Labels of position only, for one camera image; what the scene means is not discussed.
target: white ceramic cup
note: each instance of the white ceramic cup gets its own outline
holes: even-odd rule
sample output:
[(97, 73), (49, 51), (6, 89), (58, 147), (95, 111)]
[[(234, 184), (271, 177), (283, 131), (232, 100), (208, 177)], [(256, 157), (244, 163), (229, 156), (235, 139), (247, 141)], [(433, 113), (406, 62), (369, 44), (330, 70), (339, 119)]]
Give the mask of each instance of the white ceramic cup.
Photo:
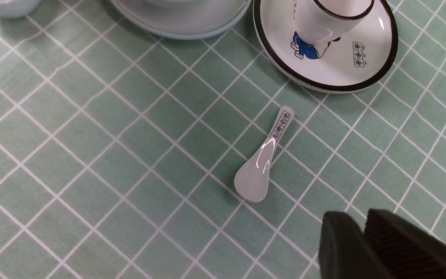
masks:
[(311, 45), (333, 41), (360, 23), (373, 9), (374, 1), (297, 0), (297, 34)]

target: light blue bowl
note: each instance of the light blue bowl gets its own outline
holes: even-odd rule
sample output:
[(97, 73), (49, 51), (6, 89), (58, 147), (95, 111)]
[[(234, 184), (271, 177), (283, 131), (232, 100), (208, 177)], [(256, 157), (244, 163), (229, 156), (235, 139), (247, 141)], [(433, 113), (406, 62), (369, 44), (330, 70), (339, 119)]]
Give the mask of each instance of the light blue bowl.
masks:
[(200, 33), (200, 34), (190, 34), (190, 35), (182, 35), (182, 34), (173, 34), (164, 32), (162, 30), (158, 30), (156, 28), (153, 28), (152, 26), (147, 25), (146, 23), (140, 21), (138, 18), (136, 18), (134, 15), (132, 15), (120, 2), (119, 0), (111, 0), (111, 3), (118, 9), (118, 11), (126, 17), (129, 21), (137, 25), (138, 27), (147, 30), (148, 32), (151, 32), (153, 34), (159, 35), (161, 37), (166, 37), (170, 39), (176, 39), (176, 40), (199, 40), (199, 39), (205, 39), (209, 37), (216, 36), (220, 33), (225, 32), (226, 30), (232, 28), (235, 26), (240, 19), (245, 15), (246, 11), (248, 10), (249, 6), (251, 5), (252, 0), (245, 0), (244, 5), (240, 9), (239, 13), (234, 16), (234, 18), (229, 19), (229, 21), (221, 26), (216, 28), (215, 30), (212, 30), (210, 32)]

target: spoon handle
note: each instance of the spoon handle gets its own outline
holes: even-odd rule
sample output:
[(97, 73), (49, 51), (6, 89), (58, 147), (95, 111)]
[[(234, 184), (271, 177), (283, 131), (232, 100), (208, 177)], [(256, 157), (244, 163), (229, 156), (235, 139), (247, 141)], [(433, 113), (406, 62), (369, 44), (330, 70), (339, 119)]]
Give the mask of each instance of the spoon handle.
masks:
[(288, 106), (282, 106), (276, 117), (273, 129), (268, 135), (268, 138), (274, 138), (275, 142), (278, 143), (281, 136), (285, 133), (285, 130), (290, 126), (293, 121), (293, 116), (295, 115), (292, 108)]

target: saucer black rim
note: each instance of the saucer black rim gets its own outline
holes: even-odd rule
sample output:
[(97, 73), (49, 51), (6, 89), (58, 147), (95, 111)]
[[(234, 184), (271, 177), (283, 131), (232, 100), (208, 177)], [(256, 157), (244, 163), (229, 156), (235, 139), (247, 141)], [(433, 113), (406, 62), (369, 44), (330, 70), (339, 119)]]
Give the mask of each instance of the saucer black rim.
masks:
[(294, 71), (292, 68), (290, 68), (283, 60), (278, 57), (276, 52), (274, 52), (273, 48), (269, 44), (266, 35), (264, 33), (264, 28), (262, 27), (262, 20), (261, 20), (261, 2), (262, 0), (254, 0), (254, 6), (253, 6), (253, 13), (254, 13), (254, 26), (257, 31), (257, 35), (259, 36), (259, 40), (262, 43), (262, 46), (265, 48), (268, 55), (271, 57), (271, 59), (274, 60), (274, 62), (283, 69), (287, 74), (291, 75), (293, 78), (297, 79), (299, 82), (310, 85), (312, 87), (315, 87), (319, 90), (326, 90), (326, 91), (336, 91), (336, 92), (353, 92), (353, 91), (359, 91), (363, 90), (367, 87), (370, 87), (371, 85), (374, 85), (377, 83), (383, 76), (388, 73), (391, 66), (395, 62), (395, 57), (397, 55), (398, 51), (398, 29), (397, 24), (395, 22), (395, 17), (393, 16), (393, 12), (390, 9), (390, 6), (386, 2), (386, 0), (379, 0), (381, 4), (383, 5), (386, 13), (389, 16), (390, 19), (390, 27), (391, 27), (391, 47), (389, 55), (386, 59), (386, 62), (384, 65), (379, 69), (379, 71), (374, 74), (372, 77), (368, 78), (366, 81), (352, 84), (352, 85), (328, 85), (324, 83), (318, 83), (317, 81), (312, 81), (311, 79), (308, 79), (301, 74)]

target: blue cartoon character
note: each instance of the blue cartoon character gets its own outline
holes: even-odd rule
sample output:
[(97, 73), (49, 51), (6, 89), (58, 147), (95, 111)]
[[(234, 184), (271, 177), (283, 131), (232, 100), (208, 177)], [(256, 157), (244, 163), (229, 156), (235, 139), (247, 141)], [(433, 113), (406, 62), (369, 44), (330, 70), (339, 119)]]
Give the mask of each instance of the blue cartoon character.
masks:
[(321, 59), (330, 44), (331, 42), (328, 42), (326, 48), (320, 54), (313, 45), (302, 41), (297, 32), (294, 32), (290, 46), (295, 51), (295, 56), (299, 59), (304, 59), (304, 56), (309, 59)]

